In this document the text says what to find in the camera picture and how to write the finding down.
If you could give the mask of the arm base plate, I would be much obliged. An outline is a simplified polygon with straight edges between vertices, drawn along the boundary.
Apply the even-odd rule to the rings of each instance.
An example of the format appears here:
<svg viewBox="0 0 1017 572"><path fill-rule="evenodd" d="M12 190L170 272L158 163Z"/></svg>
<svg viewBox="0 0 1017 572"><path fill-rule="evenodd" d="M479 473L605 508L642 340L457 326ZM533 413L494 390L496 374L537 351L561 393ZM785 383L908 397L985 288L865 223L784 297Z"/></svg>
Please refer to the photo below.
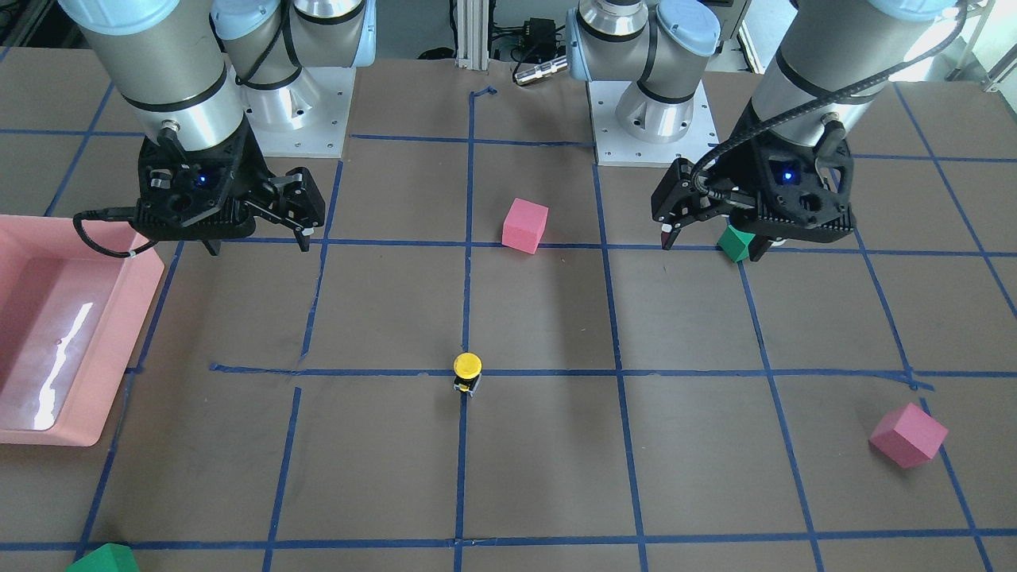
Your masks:
<svg viewBox="0 0 1017 572"><path fill-rule="evenodd" d="M587 91L600 166L666 168L677 158L697 162L720 142L702 83L677 104L632 81L590 81Z"/></svg>
<svg viewBox="0 0 1017 572"><path fill-rule="evenodd" d="M353 68L303 68L275 90L241 87L246 117L268 158L341 158L346 140Z"/></svg>

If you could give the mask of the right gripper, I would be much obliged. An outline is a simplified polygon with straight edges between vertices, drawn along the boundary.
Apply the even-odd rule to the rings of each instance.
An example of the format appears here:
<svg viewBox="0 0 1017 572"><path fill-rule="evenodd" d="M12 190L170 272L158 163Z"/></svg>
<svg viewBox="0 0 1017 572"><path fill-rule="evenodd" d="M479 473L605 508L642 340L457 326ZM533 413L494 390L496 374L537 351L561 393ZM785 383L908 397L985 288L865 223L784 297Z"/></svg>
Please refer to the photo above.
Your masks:
<svg viewBox="0 0 1017 572"><path fill-rule="evenodd" d="M212 258L221 253L221 239L250 236L255 216L289 228L302 253L326 221L326 201L310 170L273 177L249 127L201 151L184 151L167 133L144 140L138 176L134 230L153 242L201 240Z"/></svg>

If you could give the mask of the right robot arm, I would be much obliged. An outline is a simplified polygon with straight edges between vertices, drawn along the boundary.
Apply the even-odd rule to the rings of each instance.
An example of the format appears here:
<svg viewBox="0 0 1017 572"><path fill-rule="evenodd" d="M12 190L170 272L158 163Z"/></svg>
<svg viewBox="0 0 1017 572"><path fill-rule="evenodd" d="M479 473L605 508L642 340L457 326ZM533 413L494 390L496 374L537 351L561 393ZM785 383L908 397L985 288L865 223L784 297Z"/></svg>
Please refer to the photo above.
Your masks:
<svg viewBox="0 0 1017 572"><path fill-rule="evenodd" d="M270 171L270 134L328 126L310 68L367 68L374 1L62 1L145 133L137 202L74 214L89 249L134 258L159 242L249 238L284 226L301 251L327 223L308 168Z"/></svg>

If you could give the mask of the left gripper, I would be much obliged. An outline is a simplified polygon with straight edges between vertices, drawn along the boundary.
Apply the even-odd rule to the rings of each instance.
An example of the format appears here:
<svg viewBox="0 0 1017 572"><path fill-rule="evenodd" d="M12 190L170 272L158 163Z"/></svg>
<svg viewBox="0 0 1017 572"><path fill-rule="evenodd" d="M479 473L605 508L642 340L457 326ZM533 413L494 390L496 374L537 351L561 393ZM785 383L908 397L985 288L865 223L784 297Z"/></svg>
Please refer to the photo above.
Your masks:
<svg viewBox="0 0 1017 572"><path fill-rule="evenodd" d="M719 185L751 196L756 201L752 209L703 195L691 177L694 164L676 158L651 195L651 218L661 225L661 249L671 250L690 224L728 215L737 230L756 234L747 244L752 263L763 258L775 238L831 243L853 234L854 162L846 134L840 121L829 121L813 146L767 131L723 153Z"/></svg>

